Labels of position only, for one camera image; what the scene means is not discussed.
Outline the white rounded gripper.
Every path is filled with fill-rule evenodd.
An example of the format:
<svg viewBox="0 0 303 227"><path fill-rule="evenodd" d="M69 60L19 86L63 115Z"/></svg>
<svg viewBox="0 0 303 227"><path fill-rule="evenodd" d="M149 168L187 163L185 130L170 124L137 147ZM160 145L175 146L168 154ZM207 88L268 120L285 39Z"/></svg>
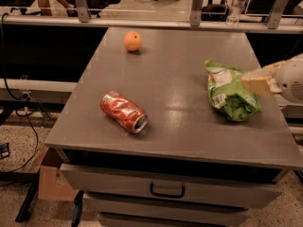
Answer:
<svg viewBox="0 0 303 227"><path fill-rule="evenodd" d="M292 103L303 103L303 53L276 61L241 77L245 90L262 97L281 94Z"/></svg>

